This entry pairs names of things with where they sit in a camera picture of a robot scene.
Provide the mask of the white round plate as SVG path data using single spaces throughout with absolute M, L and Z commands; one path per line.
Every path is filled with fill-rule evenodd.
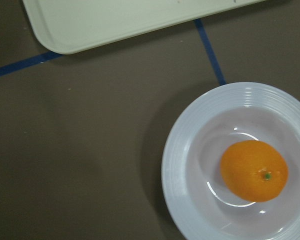
M 275 199 L 245 201 L 225 186 L 220 158 L 244 140 L 266 142 L 285 158 L 288 181 Z M 300 102 L 256 82 L 204 93 L 169 133 L 161 182 L 169 213 L 188 240 L 300 240 Z

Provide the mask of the cream bear serving tray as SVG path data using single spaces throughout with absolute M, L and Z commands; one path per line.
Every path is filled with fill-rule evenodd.
M 72 55 L 259 0 L 19 0 L 37 41 Z

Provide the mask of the orange fruit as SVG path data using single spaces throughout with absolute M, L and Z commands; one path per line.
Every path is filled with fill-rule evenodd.
M 250 202 L 267 202 L 280 195 L 289 168 L 282 155 L 259 140 L 229 146 L 220 159 L 220 174 L 228 189 Z

